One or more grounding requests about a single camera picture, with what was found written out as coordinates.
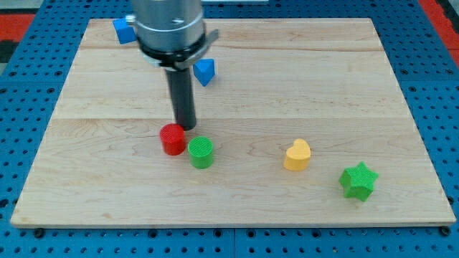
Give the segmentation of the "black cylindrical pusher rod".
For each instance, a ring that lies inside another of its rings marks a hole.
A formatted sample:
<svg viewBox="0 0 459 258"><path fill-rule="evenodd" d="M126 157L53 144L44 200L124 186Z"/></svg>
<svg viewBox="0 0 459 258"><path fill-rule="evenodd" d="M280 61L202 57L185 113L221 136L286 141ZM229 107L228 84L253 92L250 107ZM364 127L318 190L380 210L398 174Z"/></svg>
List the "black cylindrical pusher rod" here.
<svg viewBox="0 0 459 258"><path fill-rule="evenodd" d="M166 70L172 109L176 124L184 130L192 130L196 124L194 95L189 68Z"/></svg>

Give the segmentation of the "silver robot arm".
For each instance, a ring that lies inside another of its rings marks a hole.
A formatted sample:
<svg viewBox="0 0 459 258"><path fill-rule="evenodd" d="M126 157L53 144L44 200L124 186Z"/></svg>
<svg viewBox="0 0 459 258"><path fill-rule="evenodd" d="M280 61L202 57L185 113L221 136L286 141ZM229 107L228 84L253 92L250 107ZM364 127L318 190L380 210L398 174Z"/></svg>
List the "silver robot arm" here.
<svg viewBox="0 0 459 258"><path fill-rule="evenodd" d="M126 22L134 26L144 58L166 73L176 124L197 124L190 69L219 38L208 32L200 0L132 0Z"/></svg>

